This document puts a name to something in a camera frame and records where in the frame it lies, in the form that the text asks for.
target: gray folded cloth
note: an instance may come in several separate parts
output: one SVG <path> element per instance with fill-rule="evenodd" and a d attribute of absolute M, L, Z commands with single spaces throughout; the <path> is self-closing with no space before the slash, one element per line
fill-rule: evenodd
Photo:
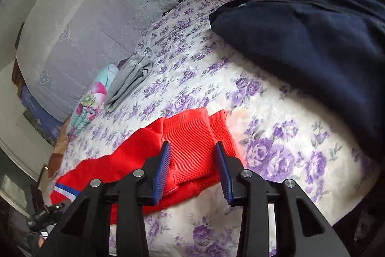
<path fill-rule="evenodd" d="M 153 69 L 154 53 L 150 47 L 132 55 L 119 70 L 107 92 L 104 108 L 112 112 L 142 83 Z"/>

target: silver bolt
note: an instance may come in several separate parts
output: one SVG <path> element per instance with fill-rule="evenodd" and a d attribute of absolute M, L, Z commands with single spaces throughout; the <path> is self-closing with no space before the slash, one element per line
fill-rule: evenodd
<path fill-rule="evenodd" d="M 253 173 L 250 170 L 245 169 L 242 170 L 241 175 L 245 178 L 249 178 L 253 175 Z"/>
<path fill-rule="evenodd" d="M 292 179 L 288 179 L 285 181 L 285 185 L 288 187 L 288 188 L 293 188 L 295 186 L 295 181 L 292 180 Z"/>
<path fill-rule="evenodd" d="M 91 185 L 93 188 L 97 188 L 100 184 L 101 184 L 101 180 L 99 180 L 99 179 L 93 179 L 93 180 L 90 182 L 90 185 Z"/>
<path fill-rule="evenodd" d="M 136 176 L 137 178 L 140 178 L 141 176 L 144 175 L 144 171 L 142 169 L 136 169 L 133 175 Z"/>

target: red sweatshirt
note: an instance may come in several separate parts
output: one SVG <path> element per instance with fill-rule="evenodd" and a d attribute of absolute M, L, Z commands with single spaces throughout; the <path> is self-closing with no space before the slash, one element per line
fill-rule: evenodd
<path fill-rule="evenodd" d="M 144 213 L 178 204 L 199 195 L 219 182 L 214 164 L 214 147 L 223 143 L 229 156 L 239 157 L 234 140 L 225 123 L 226 111 L 209 117 L 206 108 L 189 109 L 170 118 L 159 118 L 125 140 L 116 151 L 98 159 L 83 160 L 74 170 L 60 177 L 51 193 L 53 204 L 69 198 L 73 201 L 92 179 L 109 183 L 142 167 L 144 161 L 160 152 L 166 140 L 171 147 L 170 170 L 164 193 L 155 207 L 144 207 Z M 116 223 L 116 206 L 111 223 Z"/>

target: dark blue garment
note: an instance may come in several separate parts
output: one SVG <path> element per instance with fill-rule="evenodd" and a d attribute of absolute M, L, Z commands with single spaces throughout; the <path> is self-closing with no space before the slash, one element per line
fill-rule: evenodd
<path fill-rule="evenodd" d="M 375 0 L 235 0 L 213 31 L 255 64 L 312 95 L 384 160 L 385 6 Z"/>

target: ribbed blue pad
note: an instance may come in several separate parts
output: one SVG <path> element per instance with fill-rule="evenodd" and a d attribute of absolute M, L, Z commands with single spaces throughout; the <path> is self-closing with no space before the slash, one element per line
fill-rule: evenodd
<path fill-rule="evenodd" d="M 221 179 L 223 196 L 227 200 L 227 203 L 231 204 L 234 200 L 231 189 L 231 176 L 229 170 L 227 169 L 223 154 L 225 154 L 225 152 L 222 151 L 221 147 L 217 143 L 215 145 L 214 152 L 215 165 Z"/>
<path fill-rule="evenodd" d="M 154 178 L 154 204 L 157 205 L 163 196 L 164 185 L 166 184 L 166 178 L 171 162 L 171 148 L 168 142 L 163 142 L 162 149 L 160 150 L 161 159 L 159 168 Z"/>

